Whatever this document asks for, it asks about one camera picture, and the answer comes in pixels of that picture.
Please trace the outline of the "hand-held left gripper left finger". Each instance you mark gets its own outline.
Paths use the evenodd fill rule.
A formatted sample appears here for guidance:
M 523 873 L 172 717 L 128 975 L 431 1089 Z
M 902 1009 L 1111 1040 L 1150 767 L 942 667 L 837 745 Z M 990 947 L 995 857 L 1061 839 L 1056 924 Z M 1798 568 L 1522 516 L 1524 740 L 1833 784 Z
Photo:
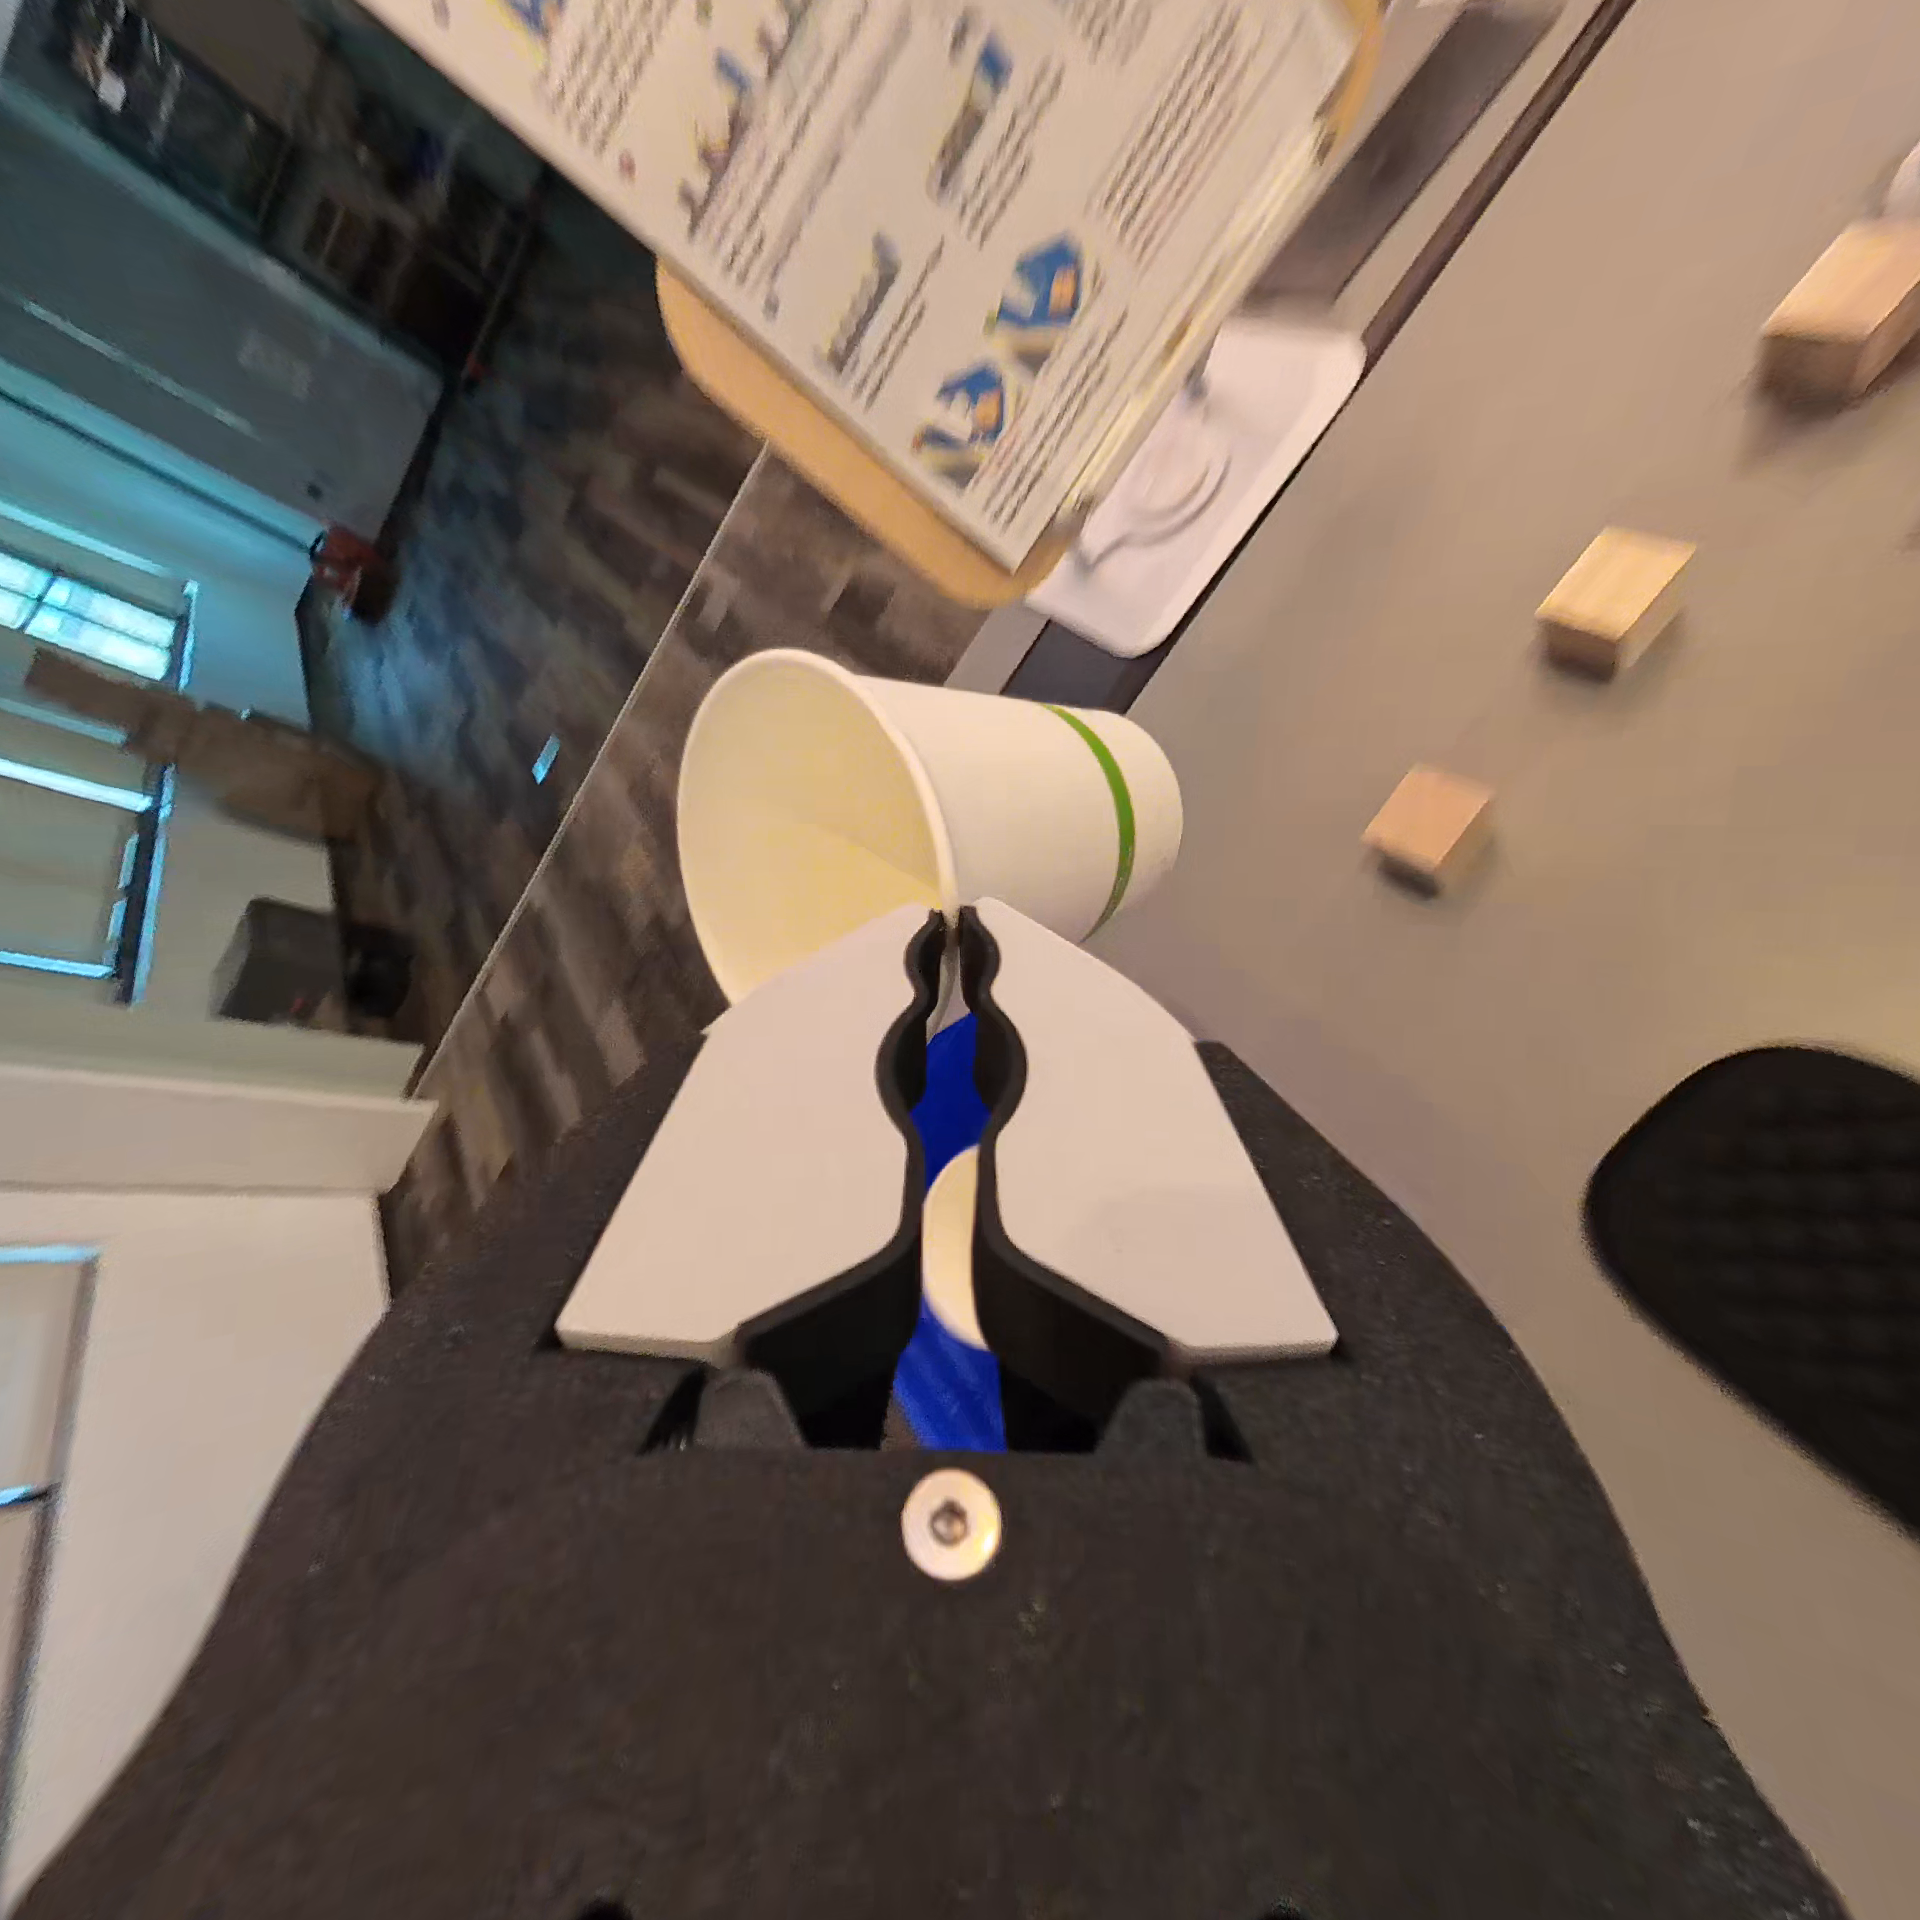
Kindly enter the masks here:
M 945 916 L 896 908 L 737 999 L 557 1338 L 767 1374 L 814 1447 L 882 1447 L 922 1308 L 927 1022 Z

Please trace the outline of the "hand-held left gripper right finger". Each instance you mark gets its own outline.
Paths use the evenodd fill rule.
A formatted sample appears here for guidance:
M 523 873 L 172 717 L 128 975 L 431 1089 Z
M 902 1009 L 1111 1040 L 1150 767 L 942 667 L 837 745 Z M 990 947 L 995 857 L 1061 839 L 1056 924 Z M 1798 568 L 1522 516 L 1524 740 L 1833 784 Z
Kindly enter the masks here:
M 1198 1040 L 1000 899 L 957 924 L 978 1142 L 953 1156 L 953 1338 L 1000 1452 L 1091 1452 L 1150 1379 L 1301 1363 L 1339 1325 Z

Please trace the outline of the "white paper cup green band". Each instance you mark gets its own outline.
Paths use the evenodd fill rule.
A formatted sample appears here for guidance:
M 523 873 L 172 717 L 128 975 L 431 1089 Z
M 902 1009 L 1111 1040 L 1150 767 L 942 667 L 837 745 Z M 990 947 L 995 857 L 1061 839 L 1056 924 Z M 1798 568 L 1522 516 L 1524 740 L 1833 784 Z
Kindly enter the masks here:
M 978 1147 L 953 1152 L 922 1198 L 922 1307 L 970 1353 L 990 1353 L 973 1297 Z
M 1086 942 L 1175 868 L 1187 796 L 1125 717 L 853 671 L 729 667 L 678 782 L 693 933 L 729 999 L 866 924 L 1000 899 Z

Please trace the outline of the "blue plastic bin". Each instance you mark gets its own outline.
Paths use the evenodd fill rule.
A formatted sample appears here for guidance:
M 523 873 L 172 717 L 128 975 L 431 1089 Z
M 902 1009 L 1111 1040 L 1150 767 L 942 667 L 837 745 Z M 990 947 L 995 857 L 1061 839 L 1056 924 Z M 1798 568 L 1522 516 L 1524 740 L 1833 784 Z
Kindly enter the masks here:
M 973 1022 L 953 1022 L 927 1045 L 927 1089 L 917 1105 L 927 1186 L 968 1147 L 982 1147 L 986 1101 L 973 1086 Z M 1000 1368 L 995 1353 L 949 1340 L 918 1301 L 917 1334 L 896 1363 L 896 1427 L 909 1444 L 964 1456 L 1000 1456 Z

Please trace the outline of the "light wooden cube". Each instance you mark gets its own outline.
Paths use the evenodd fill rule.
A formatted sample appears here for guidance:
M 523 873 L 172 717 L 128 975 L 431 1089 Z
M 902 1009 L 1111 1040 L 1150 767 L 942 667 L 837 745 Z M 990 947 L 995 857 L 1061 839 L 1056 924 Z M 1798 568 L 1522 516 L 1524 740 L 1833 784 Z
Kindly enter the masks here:
M 1539 606 L 1550 665 L 1617 679 L 1678 616 L 1695 541 L 1605 529 Z
M 1376 873 L 1421 895 L 1445 895 L 1496 834 L 1496 784 L 1434 761 L 1404 770 L 1360 834 Z
M 1755 384 L 1786 401 L 1846 408 L 1917 343 L 1917 219 L 1837 232 L 1759 333 Z

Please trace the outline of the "dark grey box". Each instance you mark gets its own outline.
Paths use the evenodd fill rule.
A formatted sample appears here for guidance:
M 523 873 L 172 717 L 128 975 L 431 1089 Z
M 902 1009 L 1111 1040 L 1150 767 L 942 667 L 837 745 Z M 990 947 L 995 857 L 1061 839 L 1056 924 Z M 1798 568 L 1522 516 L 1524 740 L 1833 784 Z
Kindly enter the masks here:
M 252 899 L 210 971 L 208 1014 L 247 1026 L 347 1031 L 341 919 L 272 895 Z

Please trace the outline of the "black quilted wrist rest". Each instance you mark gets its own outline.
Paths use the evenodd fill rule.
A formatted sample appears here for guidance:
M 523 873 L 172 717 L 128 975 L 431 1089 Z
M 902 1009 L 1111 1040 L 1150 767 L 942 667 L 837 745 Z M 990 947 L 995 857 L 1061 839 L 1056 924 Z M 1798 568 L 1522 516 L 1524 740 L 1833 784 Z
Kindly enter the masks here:
M 1600 1156 L 1584 1237 L 1720 1388 L 1917 1534 L 1917 1076 L 1720 1057 Z

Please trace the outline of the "small red object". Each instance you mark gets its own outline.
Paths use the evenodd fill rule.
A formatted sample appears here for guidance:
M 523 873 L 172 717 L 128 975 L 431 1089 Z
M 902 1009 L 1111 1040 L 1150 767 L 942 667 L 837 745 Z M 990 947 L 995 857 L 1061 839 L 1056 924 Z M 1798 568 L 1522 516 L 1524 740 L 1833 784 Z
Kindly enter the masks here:
M 309 588 L 347 616 L 377 627 L 394 606 L 401 571 L 378 545 L 333 520 L 309 545 Z

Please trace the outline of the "small bright window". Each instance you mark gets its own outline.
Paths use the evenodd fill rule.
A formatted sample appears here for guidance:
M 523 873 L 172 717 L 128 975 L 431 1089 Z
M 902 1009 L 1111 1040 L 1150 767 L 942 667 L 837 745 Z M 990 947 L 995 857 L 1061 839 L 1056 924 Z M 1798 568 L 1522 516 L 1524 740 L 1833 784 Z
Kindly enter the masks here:
M 3 631 L 37 646 L 183 693 L 196 598 L 192 577 L 3 504 Z

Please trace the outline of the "laminated instruction sheet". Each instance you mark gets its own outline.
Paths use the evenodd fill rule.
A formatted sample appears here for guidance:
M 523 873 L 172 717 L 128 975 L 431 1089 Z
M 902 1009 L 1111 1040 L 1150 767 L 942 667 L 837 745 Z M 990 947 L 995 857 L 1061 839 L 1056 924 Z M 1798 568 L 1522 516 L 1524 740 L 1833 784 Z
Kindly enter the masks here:
M 1356 48 L 1339 5 L 368 5 L 996 568 Z

